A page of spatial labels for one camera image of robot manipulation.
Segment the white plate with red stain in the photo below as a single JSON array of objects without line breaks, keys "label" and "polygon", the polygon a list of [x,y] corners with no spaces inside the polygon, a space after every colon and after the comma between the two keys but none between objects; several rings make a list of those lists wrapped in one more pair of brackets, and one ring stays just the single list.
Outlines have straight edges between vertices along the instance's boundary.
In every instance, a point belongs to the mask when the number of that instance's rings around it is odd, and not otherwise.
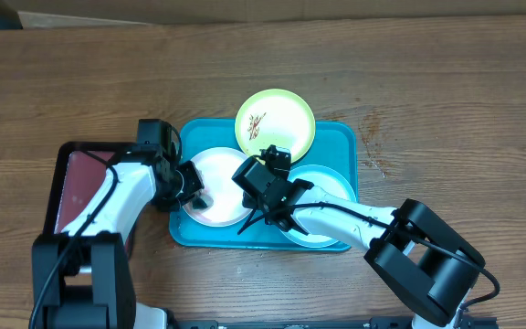
[{"label": "white plate with red stain", "polygon": [[204,211],[192,209],[192,202],[184,206],[186,214],[208,227],[227,227],[243,220],[249,209],[242,206],[243,190],[232,181],[232,175],[247,160],[247,156],[229,147],[209,148],[196,154],[195,163],[204,184],[200,195],[209,195],[214,204]]}]

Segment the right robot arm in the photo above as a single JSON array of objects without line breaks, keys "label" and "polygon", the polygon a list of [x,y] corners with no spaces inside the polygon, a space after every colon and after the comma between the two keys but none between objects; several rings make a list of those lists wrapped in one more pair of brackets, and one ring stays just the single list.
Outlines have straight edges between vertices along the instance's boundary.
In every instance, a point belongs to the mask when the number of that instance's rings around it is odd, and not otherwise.
[{"label": "right robot arm", "polygon": [[232,179],[267,224],[364,250],[365,261],[416,316],[437,327],[460,325],[485,260],[425,204],[355,203],[310,181],[290,182],[254,157]]}]

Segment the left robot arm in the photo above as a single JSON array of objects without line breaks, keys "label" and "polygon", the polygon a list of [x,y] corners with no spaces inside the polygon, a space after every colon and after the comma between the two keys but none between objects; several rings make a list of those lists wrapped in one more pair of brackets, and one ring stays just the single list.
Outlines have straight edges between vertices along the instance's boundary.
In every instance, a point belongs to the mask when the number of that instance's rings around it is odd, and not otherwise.
[{"label": "left robot arm", "polygon": [[180,133],[141,119],[133,143],[68,142],[103,167],[104,179],[59,233],[45,228],[32,246],[31,328],[175,328],[165,309],[138,302],[126,241],[144,208],[180,210],[204,185],[182,159]]}]

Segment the green scouring sponge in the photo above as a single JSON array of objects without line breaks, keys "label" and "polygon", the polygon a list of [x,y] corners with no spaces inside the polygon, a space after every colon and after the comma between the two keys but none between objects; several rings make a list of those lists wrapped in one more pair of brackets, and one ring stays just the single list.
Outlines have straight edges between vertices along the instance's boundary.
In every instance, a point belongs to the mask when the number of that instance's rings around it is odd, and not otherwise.
[{"label": "green scouring sponge", "polygon": [[192,209],[195,211],[204,211],[214,204],[214,199],[209,195],[196,196],[192,200]]}]

